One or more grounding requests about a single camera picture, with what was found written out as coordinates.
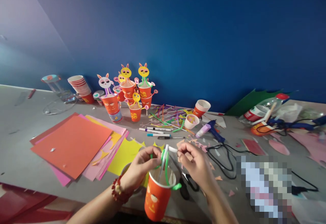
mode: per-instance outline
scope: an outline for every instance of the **glue gun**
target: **glue gun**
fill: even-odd
[[[211,120],[210,122],[208,122],[208,124],[211,126],[211,128],[208,131],[213,134],[213,136],[219,143],[224,144],[225,138],[222,137],[220,134],[218,134],[214,128],[216,124],[216,120]]]

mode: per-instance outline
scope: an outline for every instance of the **purple glue stick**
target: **purple glue stick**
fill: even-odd
[[[200,138],[202,135],[204,135],[206,132],[208,132],[211,129],[210,124],[204,125],[197,133],[196,138]]]

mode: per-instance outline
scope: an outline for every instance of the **finger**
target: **finger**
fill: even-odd
[[[200,154],[199,149],[190,143],[181,144],[180,147],[178,148],[178,151],[183,154],[189,152],[194,158],[198,156],[198,154]]]
[[[149,146],[139,151],[139,156],[146,162],[150,159],[150,155],[153,155],[153,158],[161,158],[161,150],[158,147]]]
[[[141,172],[144,174],[144,173],[147,173],[148,171],[156,168],[157,166],[159,166],[160,164],[162,163],[161,159],[160,158],[153,158],[153,159],[150,159],[149,161],[141,164]]]
[[[191,163],[190,160],[187,158],[187,156],[185,156],[180,151],[178,151],[178,157],[179,157],[181,164],[183,164],[183,166],[189,171],[189,173],[191,173],[193,168],[195,167],[195,164]]]

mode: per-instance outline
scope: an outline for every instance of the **plastic bottle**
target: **plastic bottle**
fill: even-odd
[[[253,122],[263,118],[266,113],[272,108],[274,103],[276,103],[276,106],[273,112],[275,112],[282,105],[282,102],[289,97],[289,95],[279,93],[276,95],[276,97],[265,99],[247,111],[245,114],[240,116],[239,121],[244,124],[251,125]]]

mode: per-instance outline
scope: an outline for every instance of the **red beaded bracelet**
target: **red beaded bracelet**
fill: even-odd
[[[122,204],[125,204],[128,202],[129,198],[132,196],[132,192],[131,193],[123,193],[121,191],[121,187],[120,187],[121,177],[122,177],[122,175],[114,180],[114,182],[112,184],[112,195],[116,202],[121,202]]]

